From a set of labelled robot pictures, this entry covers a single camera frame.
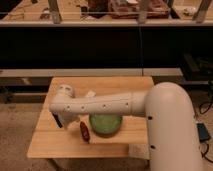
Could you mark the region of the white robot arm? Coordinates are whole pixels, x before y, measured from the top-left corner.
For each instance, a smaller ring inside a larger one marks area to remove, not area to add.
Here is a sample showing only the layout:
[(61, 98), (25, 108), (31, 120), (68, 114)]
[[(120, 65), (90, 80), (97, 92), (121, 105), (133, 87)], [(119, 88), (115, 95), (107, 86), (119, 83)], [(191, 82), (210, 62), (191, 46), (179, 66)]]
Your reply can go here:
[(204, 171), (194, 108), (179, 85), (163, 82), (149, 90), (75, 98), (60, 85), (49, 105), (53, 116), (80, 114), (145, 117), (151, 171)]

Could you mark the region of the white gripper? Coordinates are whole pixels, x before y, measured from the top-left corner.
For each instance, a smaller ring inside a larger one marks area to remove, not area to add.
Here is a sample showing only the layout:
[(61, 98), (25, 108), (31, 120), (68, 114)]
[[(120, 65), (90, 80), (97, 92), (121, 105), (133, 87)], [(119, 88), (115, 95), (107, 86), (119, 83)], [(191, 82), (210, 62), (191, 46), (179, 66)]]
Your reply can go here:
[(79, 122), (80, 118), (78, 115), (75, 115), (75, 114), (70, 114), (70, 115), (59, 114), (58, 120), (59, 120), (58, 126), (60, 128), (67, 128), (71, 123)]

